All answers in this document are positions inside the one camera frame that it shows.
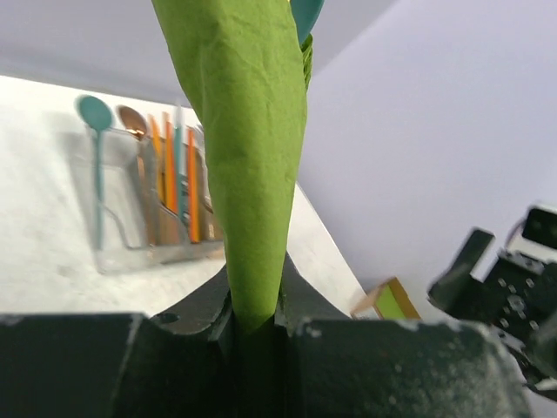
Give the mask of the clear cutlery organizer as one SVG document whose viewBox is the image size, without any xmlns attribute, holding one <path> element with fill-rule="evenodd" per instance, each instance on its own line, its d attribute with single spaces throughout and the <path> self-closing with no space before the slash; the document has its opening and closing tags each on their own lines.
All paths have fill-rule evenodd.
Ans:
<svg viewBox="0 0 557 418">
<path fill-rule="evenodd" d="M 148 138 L 92 129 L 66 138 L 70 175 L 100 273 L 140 271 L 220 259 L 221 241 L 194 244 L 188 226 L 159 200 L 157 160 Z"/>
</svg>

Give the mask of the teal spoon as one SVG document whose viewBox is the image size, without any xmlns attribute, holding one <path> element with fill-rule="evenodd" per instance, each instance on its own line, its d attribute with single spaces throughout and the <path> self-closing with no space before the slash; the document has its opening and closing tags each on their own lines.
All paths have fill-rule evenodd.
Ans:
<svg viewBox="0 0 557 418">
<path fill-rule="evenodd" d="M 104 235 L 104 179 L 101 169 L 103 134 L 112 127 L 112 113 L 111 109 L 103 100 L 91 95 L 82 95 L 78 97 L 76 107 L 80 118 L 92 130 L 92 177 L 95 190 L 94 246 L 96 250 L 100 250 L 102 248 Z"/>
<path fill-rule="evenodd" d="M 312 28 L 319 18 L 324 2 L 324 0 L 290 1 L 300 44 L 311 34 Z"/>
</svg>

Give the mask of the cardboard napkin tray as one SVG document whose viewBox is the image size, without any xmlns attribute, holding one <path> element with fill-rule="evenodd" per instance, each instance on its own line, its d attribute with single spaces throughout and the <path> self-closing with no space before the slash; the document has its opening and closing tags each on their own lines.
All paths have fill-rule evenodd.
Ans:
<svg viewBox="0 0 557 418">
<path fill-rule="evenodd" d="M 351 316 L 354 319 L 421 319 L 405 288 L 396 277 L 384 281 L 369 292 L 355 305 L 351 311 Z"/>
</svg>

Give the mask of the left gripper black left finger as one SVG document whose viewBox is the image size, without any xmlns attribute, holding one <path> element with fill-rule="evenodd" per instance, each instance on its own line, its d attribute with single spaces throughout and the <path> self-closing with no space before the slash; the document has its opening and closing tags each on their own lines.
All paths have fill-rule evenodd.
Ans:
<svg viewBox="0 0 557 418">
<path fill-rule="evenodd" d="M 225 271 L 153 317 L 5 314 L 4 417 L 233 417 Z"/>
</svg>

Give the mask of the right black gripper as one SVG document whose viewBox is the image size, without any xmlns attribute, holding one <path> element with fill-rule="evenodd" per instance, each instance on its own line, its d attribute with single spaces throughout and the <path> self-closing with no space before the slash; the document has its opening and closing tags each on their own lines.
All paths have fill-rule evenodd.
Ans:
<svg viewBox="0 0 557 418">
<path fill-rule="evenodd" d="M 428 290 L 429 302 L 457 320 L 487 325 L 517 361 L 526 386 L 556 389 L 556 264 L 500 250 L 483 280 L 472 271 L 493 235 L 469 234 Z"/>
</svg>

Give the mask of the teal spoon in organizer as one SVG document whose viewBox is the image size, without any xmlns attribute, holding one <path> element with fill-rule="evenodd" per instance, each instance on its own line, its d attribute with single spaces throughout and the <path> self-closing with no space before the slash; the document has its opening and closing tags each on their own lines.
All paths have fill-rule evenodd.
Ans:
<svg viewBox="0 0 557 418">
<path fill-rule="evenodd" d="M 101 169 L 103 134 L 112 127 L 112 113 L 111 109 L 103 100 L 91 95 L 82 95 L 78 97 L 76 107 L 80 118 L 92 130 L 92 177 L 95 190 L 94 246 L 96 250 L 100 250 L 102 248 L 104 235 L 104 179 Z"/>
</svg>

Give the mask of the green paper napkin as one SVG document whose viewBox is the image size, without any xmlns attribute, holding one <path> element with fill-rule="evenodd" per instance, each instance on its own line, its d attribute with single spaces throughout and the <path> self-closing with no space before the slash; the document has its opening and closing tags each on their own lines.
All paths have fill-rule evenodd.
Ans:
<svg viewBox="0 0 557 418">
<path fill-rule="evenodd" d="M 233 309 L 275 311 L 305 135 L 303 55 L 286 1 L 156 1 L 178 81 L 205 133 Z"/>
</svg>

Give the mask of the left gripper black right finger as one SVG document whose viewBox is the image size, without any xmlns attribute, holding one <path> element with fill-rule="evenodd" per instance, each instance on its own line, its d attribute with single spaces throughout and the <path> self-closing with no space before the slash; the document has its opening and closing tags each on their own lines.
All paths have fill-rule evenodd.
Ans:
<svg viewBox="0 0 557 418">
<path fill-rule="evenodd" d="M 510 354 L 477 323 L 352 320 L 286 260 L 275 327 L 288 417 L 529 417 Z"/>
</svg>

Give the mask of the copper spoon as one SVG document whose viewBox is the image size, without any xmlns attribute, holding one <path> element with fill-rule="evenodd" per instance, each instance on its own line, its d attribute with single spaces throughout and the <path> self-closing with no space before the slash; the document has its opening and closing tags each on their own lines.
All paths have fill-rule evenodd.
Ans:
<svg viewBox="0 0 557 418">
<path fill-rule="evenodd" d="M 148 244 L 152 245 L 155 240 L 150 220 L 149 197 L 147 189 L 148 183 L 145 179 L 144 161 L 142 156 L 143 139 L 147 134 L 147 124 L 144 120 L 144 117 L 129 106 L 119 104 L 117 106 L 117 114 L 125 130 L 129 132 L 138 142 L 137 164 L 138 176 L 140 180 L 140 190 L 143 200 L 144 222 Z"/>
</svg>

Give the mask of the green napkin stack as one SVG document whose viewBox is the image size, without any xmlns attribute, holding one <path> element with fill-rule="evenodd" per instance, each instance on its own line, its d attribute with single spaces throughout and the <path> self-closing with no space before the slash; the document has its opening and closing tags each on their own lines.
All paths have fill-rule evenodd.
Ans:
<svg viewBox="0 0 557 418">
<path fill-rule="evenodd" d="M 408 316 L 396 300 L 390 287 L 383 287 L 375 303 L 376 311 L 382 319 L 400 320 Z"/>
</svg>

